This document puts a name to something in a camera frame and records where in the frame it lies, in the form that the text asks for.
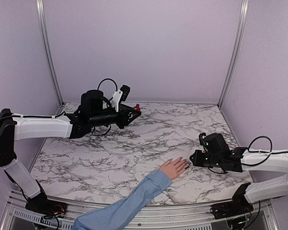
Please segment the red nail polish bottle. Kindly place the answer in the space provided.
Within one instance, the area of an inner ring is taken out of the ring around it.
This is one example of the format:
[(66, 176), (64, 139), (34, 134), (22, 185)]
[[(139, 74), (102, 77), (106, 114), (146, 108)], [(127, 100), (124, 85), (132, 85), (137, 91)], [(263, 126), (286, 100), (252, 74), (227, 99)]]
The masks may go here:
[(133, 108), (135, 111), (140, 111), (140, 105), (137, 103), (136, 106)]

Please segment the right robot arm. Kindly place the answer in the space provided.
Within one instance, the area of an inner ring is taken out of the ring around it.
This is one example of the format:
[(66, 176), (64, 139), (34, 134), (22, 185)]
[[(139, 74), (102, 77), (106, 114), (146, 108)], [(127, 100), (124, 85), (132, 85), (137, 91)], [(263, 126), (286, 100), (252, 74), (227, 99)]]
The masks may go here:
[(193, 166), (220, 168), (222, 174), (228, 172), (271, 171), (282, 176), (259, 183), (242, 184), (228, 204), (231, 214), (237, 215), (246, 206), (256, 202), (288, 196), (288, 149), (260, 150), (251, 147), (230, 149), (222, 134), (199, 135), (202, 150), (197, 149), (190, 156)]

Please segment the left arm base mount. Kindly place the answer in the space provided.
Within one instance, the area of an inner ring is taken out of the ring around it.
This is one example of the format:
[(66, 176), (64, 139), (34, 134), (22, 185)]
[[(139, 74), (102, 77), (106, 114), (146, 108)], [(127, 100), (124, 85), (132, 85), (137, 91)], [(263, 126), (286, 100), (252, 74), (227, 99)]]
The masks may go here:
[(46, 218), (63, 218), (66, 214), (67, 204), (64, 202), (50, 200), (40, 204), (26, 203), (27, 210), (46, 215)]

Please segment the mannequin hand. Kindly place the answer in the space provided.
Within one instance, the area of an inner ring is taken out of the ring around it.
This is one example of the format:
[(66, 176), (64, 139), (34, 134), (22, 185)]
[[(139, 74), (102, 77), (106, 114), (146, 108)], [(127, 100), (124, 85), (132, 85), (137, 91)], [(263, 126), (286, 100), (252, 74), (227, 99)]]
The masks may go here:
[(178, 178), (187, 167), (187, 160), (179, 157), (173, 161), (170, 159), (162, 164), (159, 168), (170, 180)]

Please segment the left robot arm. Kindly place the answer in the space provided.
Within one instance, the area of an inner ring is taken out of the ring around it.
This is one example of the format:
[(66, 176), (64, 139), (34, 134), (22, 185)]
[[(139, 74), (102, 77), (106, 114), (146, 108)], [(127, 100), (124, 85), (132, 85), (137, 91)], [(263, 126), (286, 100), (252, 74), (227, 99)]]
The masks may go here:
[(89, 90), (82, 94), (81, 103), (73, 113), (21, 115), (12, 113), (8, 108), (0, 112), (0, 167), (40, 213), (49, 212), (51, 202), (17, 159), (14, 142), (30, 138), (77, 139), (93, 132), (96, 127), (112, 124), (123, 129), (141, 115), (138, 104), (135, 107), (124, 105), (129, 92), (129, 87), (124, 85), (114, 92), (112, 100), (108, 100), (102, 91)]

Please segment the blue sleeved forearm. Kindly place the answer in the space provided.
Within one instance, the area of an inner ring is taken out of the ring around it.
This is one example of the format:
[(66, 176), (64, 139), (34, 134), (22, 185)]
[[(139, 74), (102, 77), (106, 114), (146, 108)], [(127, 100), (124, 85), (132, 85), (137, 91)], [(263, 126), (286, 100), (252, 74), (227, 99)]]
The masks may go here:
[(153, 171), (132, 190), (127, 198), (79, 216), (72, 228), (74, 230), (122, 230), (147, 203), (163, 193), (171, 184), (172, 181), (164, 172)]

